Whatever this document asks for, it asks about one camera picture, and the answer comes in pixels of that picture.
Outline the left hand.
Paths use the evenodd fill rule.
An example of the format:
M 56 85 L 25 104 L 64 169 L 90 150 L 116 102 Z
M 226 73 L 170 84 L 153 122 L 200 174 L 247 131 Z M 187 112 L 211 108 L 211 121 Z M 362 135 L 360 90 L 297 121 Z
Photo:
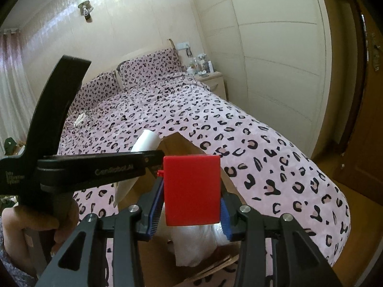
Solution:
M 62 247 L 79 222 L 79 205 L 72 199 L 67 218 L 60 222 L 51 216 L 39 215 L 30 212 L 26 207 L 18 205 L 6 208 L 2 215 L 4 248 L 12 263 L 21 271 L 35 276 L 36 271 L 28 252 L 24 229 L 35 231 L 54 230 L 55 245 L 52 247 L 53 254 Z

